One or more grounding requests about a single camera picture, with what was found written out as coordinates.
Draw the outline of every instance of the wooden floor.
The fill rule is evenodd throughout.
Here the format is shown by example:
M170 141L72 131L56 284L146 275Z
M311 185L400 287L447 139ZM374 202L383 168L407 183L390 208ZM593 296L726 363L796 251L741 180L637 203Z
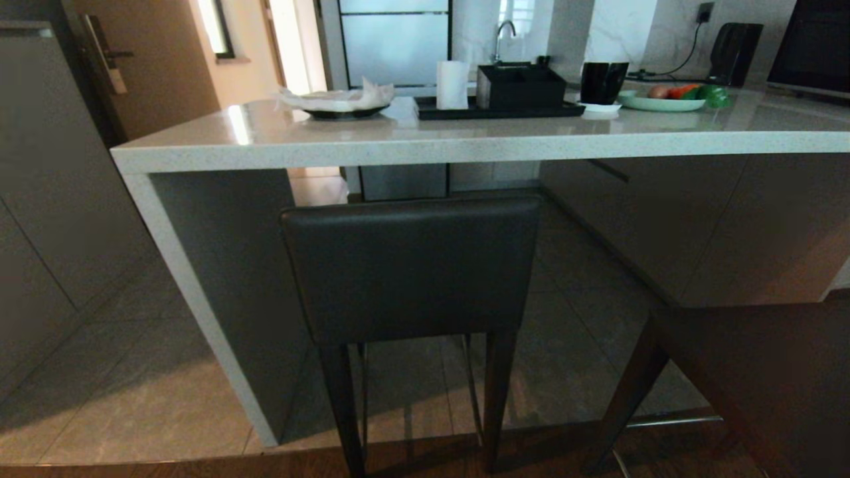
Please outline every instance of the wooden floor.
M526 478L582 476L585 444L596 423L511 430L503 436L496 476ZM721 422L668 425L628 430L617 450L633 477L752 477L761 472L740 446L722 458L712 451L726 434ZM487 476L479 465L473 435L369 446L368 468L375 477ZM209 460L91 466L0 467L3 478L178 478L346 476L339 448ZM598 476L621 477L613 458Z

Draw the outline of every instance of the mug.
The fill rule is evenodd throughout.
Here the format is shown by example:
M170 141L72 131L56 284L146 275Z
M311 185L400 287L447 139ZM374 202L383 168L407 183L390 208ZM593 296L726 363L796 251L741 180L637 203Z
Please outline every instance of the mug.
M581 69L581 102L613 105L628 71L628 63L585 63Z

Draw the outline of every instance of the tissue box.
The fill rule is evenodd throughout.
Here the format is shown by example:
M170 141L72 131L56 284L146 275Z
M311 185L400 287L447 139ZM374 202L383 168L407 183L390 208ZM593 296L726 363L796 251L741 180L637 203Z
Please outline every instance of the tissue box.
M476 105L493 110L559 108L567 82L546 66L479 66Z

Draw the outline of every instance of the green pepper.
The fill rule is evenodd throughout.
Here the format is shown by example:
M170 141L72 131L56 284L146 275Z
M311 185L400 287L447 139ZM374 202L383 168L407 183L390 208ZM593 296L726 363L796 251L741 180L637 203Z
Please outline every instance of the green pepper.
M696 94L697 100L705 100L709 108L726 108L732 105L732 99L726 88L717 85L703 85Z
M694 88L682 95L682 100L696 100L697 94L702 88Z

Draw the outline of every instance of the white countertop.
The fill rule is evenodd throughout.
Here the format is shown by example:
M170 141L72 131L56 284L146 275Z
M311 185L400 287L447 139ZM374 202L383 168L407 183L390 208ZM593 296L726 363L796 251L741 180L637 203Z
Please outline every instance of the white countertop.
M850 107L741 90L723 110L623 108L613 119L426 121L413 98L382 115L317 121L276 101L231 106L112 149L122 174L537 161L638 156L850 152Z

